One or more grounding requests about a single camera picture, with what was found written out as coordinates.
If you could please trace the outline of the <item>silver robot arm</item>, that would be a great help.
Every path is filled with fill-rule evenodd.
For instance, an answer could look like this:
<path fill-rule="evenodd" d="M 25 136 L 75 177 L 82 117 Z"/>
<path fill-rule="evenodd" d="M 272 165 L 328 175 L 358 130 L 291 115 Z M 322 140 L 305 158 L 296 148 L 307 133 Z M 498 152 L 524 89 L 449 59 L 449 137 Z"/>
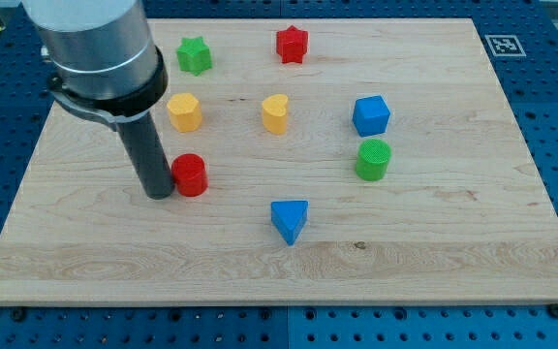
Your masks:
<path fill-rule="evenodd" d="M 168 77 L 140 0 L 21 0 L 68 113 L 115 129 L 149 115 Z"/>

